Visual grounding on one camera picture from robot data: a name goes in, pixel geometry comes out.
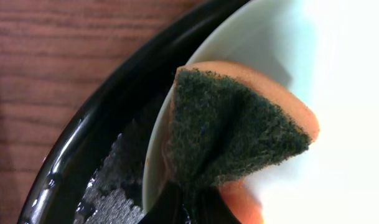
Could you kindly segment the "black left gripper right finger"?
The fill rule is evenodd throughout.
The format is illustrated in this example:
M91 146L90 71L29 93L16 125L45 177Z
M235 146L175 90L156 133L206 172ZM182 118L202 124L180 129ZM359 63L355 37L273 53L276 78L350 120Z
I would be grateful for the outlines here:
M200 189L195 199L194 218L197 224L240 224L216 187Z

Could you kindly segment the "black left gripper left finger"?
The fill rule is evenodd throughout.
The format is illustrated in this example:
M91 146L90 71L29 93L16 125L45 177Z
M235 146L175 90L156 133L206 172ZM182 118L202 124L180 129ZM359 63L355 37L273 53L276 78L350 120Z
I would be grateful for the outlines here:
M183 203L184 191L179 185L168 181L152 209L139 224L186 224L189 215Z

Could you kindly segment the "orange green sponge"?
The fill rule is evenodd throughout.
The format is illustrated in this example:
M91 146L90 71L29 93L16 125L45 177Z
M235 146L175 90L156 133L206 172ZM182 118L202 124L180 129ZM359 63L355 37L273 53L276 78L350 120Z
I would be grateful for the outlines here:
M175 73L163 156L193 223L196 193L207 187L239 221L253 223L256 204L243 179L307 151L319 131L315 114L266 75L234 62L199 62Z

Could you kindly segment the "light green plate top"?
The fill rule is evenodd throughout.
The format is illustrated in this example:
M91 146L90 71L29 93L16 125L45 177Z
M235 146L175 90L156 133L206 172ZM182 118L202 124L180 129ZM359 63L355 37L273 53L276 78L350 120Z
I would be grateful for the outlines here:
M379 223L379 1L251 1L189 63L229 60L319 120L309 150L251 174L265 223Z

